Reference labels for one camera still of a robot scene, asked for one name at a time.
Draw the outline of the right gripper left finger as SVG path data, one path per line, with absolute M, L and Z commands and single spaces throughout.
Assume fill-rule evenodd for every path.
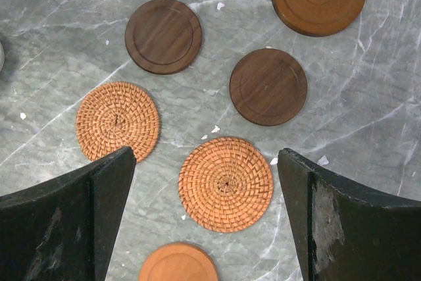
M 2 280 L 104 280 L 136 158 L 123 147 L 1 197 Z

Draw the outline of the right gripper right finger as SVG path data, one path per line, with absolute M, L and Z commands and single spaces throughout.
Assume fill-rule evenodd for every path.
M 285 148 L 278 174 L 305 280 L 419 280 L 420 202 Z

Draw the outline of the smooth light wood coaster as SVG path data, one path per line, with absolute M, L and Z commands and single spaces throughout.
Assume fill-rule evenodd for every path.
M 138 280 L 219 280 L 216 265 L 201 248 L 170 243 L 156 249 L 144 262 Z

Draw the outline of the large woven rattan coaster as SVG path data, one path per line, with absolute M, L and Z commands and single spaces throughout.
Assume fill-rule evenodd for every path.
M 272 171 L 250 142 L 221 137 L 194 149 L 184 161 L 178 191 L 187 214 L 214 232 L 256 223 L 272 200 Z

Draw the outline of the dark wood coaster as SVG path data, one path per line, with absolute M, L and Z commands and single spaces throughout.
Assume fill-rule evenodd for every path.
M 244 56 L 232 71 L 229 89 L 238 113 L 261 126 L 291 120 L 303 108 L 308 92 L 302 66 L 278 49 L 258 49 Z

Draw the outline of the dark walnut coaster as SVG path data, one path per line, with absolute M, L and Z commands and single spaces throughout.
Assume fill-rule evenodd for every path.
M 153 74 L 174 74 L 199 54 L 203 39 L 197 15 L 177 0 L 151 0 L 131 15 L 125 44 L 133 61 Z

